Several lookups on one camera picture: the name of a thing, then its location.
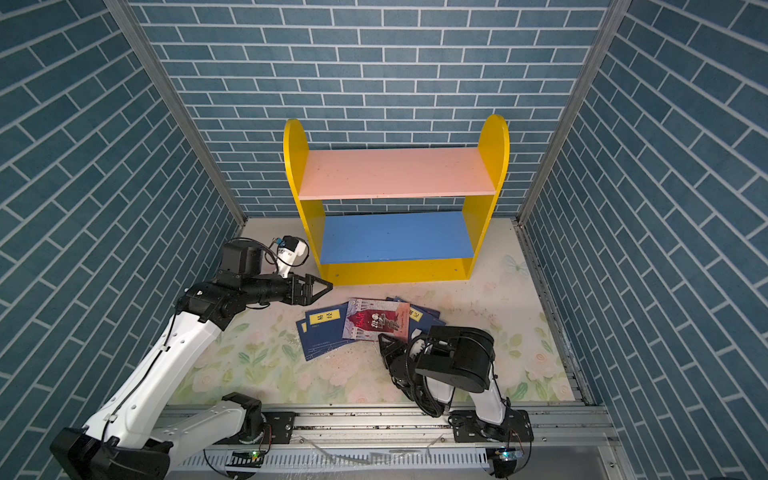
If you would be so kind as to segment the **pink red cover book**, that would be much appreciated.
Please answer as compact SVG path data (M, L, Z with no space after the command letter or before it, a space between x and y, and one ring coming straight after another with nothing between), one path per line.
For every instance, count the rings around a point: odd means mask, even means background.
M407 302L353 298L347 303L342 338L377 341L380 334L409 337L411 307Z

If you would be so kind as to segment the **navy book paw print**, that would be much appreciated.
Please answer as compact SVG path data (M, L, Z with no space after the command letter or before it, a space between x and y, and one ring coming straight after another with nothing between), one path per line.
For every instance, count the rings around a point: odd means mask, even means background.
M353 343L343 337L347 303L328 306L305 313L309 361L342 346Z

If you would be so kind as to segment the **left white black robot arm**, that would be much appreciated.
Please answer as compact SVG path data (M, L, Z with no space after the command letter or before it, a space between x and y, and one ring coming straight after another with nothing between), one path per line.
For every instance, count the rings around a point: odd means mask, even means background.
M332 288L311 274L237 274L190 287L125 383L83 426L62 429L50 446L52 455L72 479L163 479L220 440L262 444L272 432L262 404L237 392L174 426L156 422L200 355L248 306L309 306Z

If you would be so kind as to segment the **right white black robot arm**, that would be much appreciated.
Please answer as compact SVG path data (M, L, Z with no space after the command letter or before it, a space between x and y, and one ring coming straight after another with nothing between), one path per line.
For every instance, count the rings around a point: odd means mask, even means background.
M511 411L495 376L493 337L478 328L439 325L408 340L378 335L390 379L423 414L446 414L454 394L467 392L483 425L500 427Z

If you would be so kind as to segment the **navy book bottom left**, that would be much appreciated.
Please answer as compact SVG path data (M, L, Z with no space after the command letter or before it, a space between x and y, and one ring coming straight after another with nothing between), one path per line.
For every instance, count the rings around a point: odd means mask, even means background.
M296 327L304 359L309 361L310 350L307 341L306 322L304 320L299 320L296 322Z

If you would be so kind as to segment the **navy book top right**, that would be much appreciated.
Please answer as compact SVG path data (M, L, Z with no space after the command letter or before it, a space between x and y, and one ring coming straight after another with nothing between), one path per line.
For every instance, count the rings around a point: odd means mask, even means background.
M414 338L419 334L428 334L433 326L445 326L446 323L429 312L413 310L409 316L408 338Z

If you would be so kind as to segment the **navy book under right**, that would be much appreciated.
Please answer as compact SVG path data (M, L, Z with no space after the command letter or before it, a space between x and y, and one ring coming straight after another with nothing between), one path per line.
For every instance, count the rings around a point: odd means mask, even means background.
M402 299L401 297L387 297L386 300L387 301L405 302L405 303L408 302L407 300ZM413 302L408 302L408 303L410 304L412 309L415 309L415 310L417 310L419 312L422 312L422 313L428 313L429 315L433 316L436 319L440 318L441 313L438 310L435 310L435 309L432 309L432 308L428 308L428 307L424 307L424 306L421 306L421 305L417 305L417 304L415 304Z

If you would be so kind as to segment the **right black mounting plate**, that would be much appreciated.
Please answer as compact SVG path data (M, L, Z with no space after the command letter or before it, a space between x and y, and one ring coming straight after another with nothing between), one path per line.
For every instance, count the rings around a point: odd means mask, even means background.
M508 408L500 425L481 420L474 410L455 410L448 416L456 443L532 443L534 434L525 410Z

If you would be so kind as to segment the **black mounting plate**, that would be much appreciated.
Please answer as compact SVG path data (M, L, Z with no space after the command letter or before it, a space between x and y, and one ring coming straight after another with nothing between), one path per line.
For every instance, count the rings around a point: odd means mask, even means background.
M534 434L525 410L508 408L500 425L481 420L474 410L455 410L448 416L456 443L532 443Z
M236 439L242 444L288 444L295 419L291 411L247 413Z

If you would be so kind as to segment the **yellow pink blue bookshelf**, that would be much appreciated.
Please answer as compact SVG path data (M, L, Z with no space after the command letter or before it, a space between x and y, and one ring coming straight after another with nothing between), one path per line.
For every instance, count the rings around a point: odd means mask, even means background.
M475 147L319 150L286 122L287 180L320 276L335 285L471 277L510 156L506 120L491 115ZM329 200L460 197L458 211L329 216Z

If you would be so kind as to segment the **right green circuit board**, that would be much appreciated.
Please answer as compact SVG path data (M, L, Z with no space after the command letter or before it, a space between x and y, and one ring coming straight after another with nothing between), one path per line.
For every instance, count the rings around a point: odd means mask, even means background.
M496 479L509 479L517 470L519 451L512 448L487 448L488 473Z

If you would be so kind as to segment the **green circuit board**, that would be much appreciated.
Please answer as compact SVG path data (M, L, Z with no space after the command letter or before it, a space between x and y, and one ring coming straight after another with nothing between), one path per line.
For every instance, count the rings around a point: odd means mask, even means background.
M517 470L519 451L512 448L487 448L488 473L496 479L509 479Z
M226 464L226 468L234 470L235 468L261 468L266 457L265 452L261 451L235 451Z

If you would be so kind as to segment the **left green circuit board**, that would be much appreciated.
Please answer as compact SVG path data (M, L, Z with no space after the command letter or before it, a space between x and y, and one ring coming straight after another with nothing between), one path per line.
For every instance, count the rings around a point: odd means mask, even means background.
M266 457L265 452L261 451L235 451L226 464L226 468L234 470L235 468L261 468Z

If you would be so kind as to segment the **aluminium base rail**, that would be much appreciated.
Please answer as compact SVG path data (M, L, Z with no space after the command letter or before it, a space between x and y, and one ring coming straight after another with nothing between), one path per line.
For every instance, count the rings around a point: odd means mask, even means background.
M163 409L158 427L174 426L210 408ZM432 418L404 405L266 406L263 411L296 413L288 444L242 444L224 439L198 452L214 450L261 451L274 449L417 449L512 448L519 451L520 477L548 470L565 471L569 478L631 479L629 460L605 408L577 403L559 405L515 404L528 412L532 443L456 443L448 416Z

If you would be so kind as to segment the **right aluminium corner post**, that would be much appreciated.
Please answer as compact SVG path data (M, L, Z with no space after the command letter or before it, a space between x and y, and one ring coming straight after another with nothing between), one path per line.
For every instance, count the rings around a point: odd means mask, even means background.
M574 83L573 91L563 109L558 125L520 208L517 216L519 226L524 226L532 216L535 204L557 162L558 155L564 146L567 136L573 127L589 89L630 5L630 0L615 0L609 4L609 8L595 37L595 43L585 58L579 77Z

